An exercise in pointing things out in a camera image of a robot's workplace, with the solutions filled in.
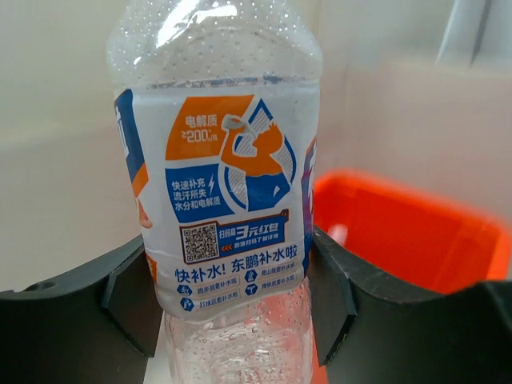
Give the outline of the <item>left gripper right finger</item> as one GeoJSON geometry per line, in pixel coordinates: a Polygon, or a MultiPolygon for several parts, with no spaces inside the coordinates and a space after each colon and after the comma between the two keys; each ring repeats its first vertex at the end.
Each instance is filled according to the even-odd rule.
{"type": "Polygon", "coordinates": [[[452,294],[405,282],[313,232],[318,362],[330,383],[508,383],[511,284],[452,294]]]}

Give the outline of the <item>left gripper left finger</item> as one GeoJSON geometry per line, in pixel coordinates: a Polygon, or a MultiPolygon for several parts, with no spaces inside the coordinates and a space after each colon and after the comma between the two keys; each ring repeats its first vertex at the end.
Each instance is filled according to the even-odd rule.
{"type": "Polygon", "coordinates": [[[3,383],[142,383],[162,308],[142,238],[1,293],[3,383]]]}

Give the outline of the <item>white blue label bottle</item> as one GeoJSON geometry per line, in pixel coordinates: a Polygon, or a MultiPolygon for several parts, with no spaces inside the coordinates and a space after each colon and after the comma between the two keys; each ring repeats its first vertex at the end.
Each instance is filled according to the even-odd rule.
{"type": "Polygon", "coordinates": [[[311,382],[308,25],[287,1],[132,1],[107,57],[172,382],[311,382]]]}

